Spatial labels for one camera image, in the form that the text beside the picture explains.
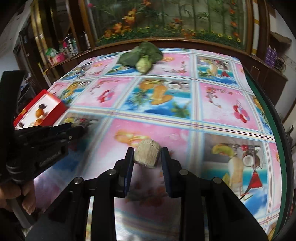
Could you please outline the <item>left human hand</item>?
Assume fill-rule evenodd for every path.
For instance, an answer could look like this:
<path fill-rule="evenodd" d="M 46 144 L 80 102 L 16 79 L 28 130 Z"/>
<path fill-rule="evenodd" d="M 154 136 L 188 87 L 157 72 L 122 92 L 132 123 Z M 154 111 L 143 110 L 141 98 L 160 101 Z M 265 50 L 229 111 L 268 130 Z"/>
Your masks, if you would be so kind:
<path fill-rule="evenodd" d="M 31 215 L 36 208 L 36 195 L 34 181 L 30 180 L 22 188 L 14 183 L 7 182 L 1 185 L 1 208 L 11 209 L 7 200 L 14 199 L 23 195 L 25 198 L 22 202 L 23 209 Z"/>

